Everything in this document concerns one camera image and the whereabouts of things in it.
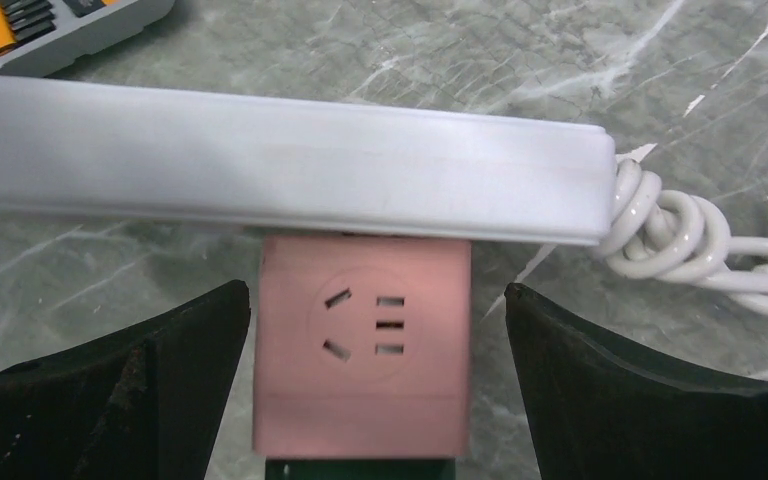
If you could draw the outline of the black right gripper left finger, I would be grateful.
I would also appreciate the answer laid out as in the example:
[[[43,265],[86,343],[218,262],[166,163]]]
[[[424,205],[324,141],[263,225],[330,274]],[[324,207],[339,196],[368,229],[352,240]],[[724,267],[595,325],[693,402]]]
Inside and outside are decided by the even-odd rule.
[[[230,281],[0,371],[0,479],[201,479],[251,318]]]

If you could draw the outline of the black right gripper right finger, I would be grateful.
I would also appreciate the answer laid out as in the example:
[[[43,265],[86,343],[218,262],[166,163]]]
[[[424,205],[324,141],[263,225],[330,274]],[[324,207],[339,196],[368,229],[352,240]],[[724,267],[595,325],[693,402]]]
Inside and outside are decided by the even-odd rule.
[[[529,287],[506,326],[545,479],[768,479],[768,381],[699,366]]]

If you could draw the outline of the pink cube adapter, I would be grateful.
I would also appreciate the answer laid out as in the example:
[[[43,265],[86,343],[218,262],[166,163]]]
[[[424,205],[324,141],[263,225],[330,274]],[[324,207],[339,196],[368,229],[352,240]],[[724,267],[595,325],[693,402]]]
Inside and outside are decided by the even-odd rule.
[[[468,241],[271,236],[258,293],[256,453],[274,459],[465,454]]]

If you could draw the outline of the green cube socket adapter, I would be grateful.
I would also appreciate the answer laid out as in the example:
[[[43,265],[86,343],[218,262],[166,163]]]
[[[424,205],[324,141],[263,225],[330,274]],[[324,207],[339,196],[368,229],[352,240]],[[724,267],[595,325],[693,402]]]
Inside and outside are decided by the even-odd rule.
[[[266,480],[455,480],[454,459],[266,460]]]

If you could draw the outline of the white power strip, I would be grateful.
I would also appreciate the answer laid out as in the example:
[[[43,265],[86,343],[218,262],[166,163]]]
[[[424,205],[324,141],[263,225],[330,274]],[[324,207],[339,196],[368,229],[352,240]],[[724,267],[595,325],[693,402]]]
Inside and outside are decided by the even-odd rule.
[[[592,125],[0,76],[0,210],[594,245]]]

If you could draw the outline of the grey plastic tool tray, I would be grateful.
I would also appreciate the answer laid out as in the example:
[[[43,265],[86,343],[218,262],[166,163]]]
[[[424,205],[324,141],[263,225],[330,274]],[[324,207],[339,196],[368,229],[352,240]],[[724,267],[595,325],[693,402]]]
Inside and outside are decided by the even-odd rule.
[[[56,30],[0,56],[0,74],[44,77],[129,39],[172,10],[173,0],[50,1]]]

